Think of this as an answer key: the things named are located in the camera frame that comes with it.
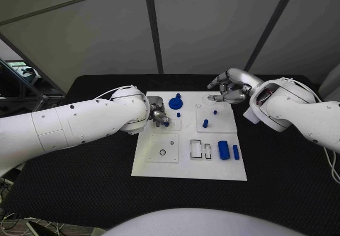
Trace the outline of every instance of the black textured mat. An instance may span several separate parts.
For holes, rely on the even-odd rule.
[[[130,84],[143,92],[203,91],[213,77],[82,76],[63,105]],[[281,76],[259,77],[268,80]],[[303,76],[294,78],[310,84]],[[200,207],[255,216],[307,235],[340,234],[340,186],[331,179],[321,147],[294,127],[278,133],[262,123],[254,125],[242,116],[246,102],[232,108],[246,182],[131,177],[138,136],[118,132],[32,159],[1,207],[48,221],[101,228],[161,209]]]

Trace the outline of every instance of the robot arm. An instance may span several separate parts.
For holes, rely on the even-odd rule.
[[[0,119],[0,176],[22,162],[55,150],[88,143],[118,130],[137,134],[147,120],[170,119],[163,99],[135,88],[118,90],[111,99],[94,99]]]
[[[254,124],[262,121],[278,132],[294,124],[310,141],[340,153],[339,102],[321,102],[317,98],[316,103],[317,95],[304,84],[300,83],[298,86],[298,82],[294,83],[287,78],[264,82],[235,68],[218,76],[207,88],[218,83],[225,84],[229,89],[220,90],[218,96],[210,95],[209,100],[239,103],[249,95],[249,108],[243,116]]]

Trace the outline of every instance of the white board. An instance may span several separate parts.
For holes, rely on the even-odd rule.
[[[169,100],[176,97],[177,93],[180,93],[182,96],[183,107],[179,110],[173,110],[169,107]],[[157,127],[151,121],[147,123],[144,131],[138,134],[131,171],[133,176],[246,181],[235,119],[233,117],[231,118],[231,116],[228,118],[223,117],[225,114],[232,114],[233,116],[231,104],[207,101],[207,95],[210,94],[219,95],[219,92],[147,92],[147,96],[160,96],[163,98],[167,116],[173,120],[180,120],[180,122],[174,121],[176,128],[169,127],[170,129],[164,126]],[[215,127],[215,123],[219,123],[222,126],[225,122],[229,124],[220,127],[223,133],[216,133],[216,130],[206,133],[197,132],[197,127],[199,125],[202,126],[203,123],[196,124],[196,113],[202,114],[202,117],[205,113],[207,117],[213,116],[213,119],[210,118],[210,128]],[[174,147],[176,144],[173,144],[169,147],[177,148],[177,159],[173,163],[163,162],[161,160],[154,162],[164,146],[154,146],[154,141],[150,143],[150,140],[160,139],[160,142],[170,143],[170,138],[167,140],[163,134],[177,134],[179,137],[177,146]],[[202,141],[202,161],[190,158],[190,140]],[[229,160],[220,160],[219,158],[218,142],[222,140],[226,140],[229,144]],[[205,158],[205,144],[210,144],[212,159],[209,160]],[[239,148],[239,160],[235,160],[233,157],[233,145],[238,145]]]

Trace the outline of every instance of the white platform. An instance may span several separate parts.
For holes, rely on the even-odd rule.
[[[207,100],[207,95],[219,95],[219,92],[179,93],[182,96],[180,99],[183,100],[183,107],[179,110],[173,110],[169,107],[169,100],[176,97],[177,92],[147,92],[147,96],[160,96],[163,98],[166,113],[173,120],[169,127],[163,125],[157,127],[156,123],[150,121],[144,127],[144,131],[138,134],[131,175],[246,181],[231,104],[216,103]],[[202,127],[202,119],[209,119],[207,128]],[[179,141],[171,140],[176,138],[174,136],[164,134],[177,135]],[[203,158],[200,161],[190,158],[190,140],[202,140]],[[229,144],[229,160],[220,160],[219,158],[218,142],[222,140],[226,140]],[[205,144],[210,144],[210,160],[205,159]],[[235,160],[233,157],[233,145],[239,147],[239,160]]]

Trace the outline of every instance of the blue object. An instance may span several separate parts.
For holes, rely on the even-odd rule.
[[[239,160],[239,150],[238,150],[238,145],[232,146],[233,149],[233,156],[235,156],[235,160]]]
[[[203,128],[207,127],[207,123],[209,123],[209,120],[206,119],[205,122],[203,122]]]
[[[229,147],[226,141],[218,142],[219,157],[222,160],[231,159]]]
[[[169,101],[169,106],[170,106],[170,108],[174,109],[174,110],[177,110],[177,109],[182,108],[182,106],[183,106],[183,101],[182,101],[182,99],[180,99],[180,94],[179,94],[179,93],[176,94],[176,97],[170,99],[170,101]]]

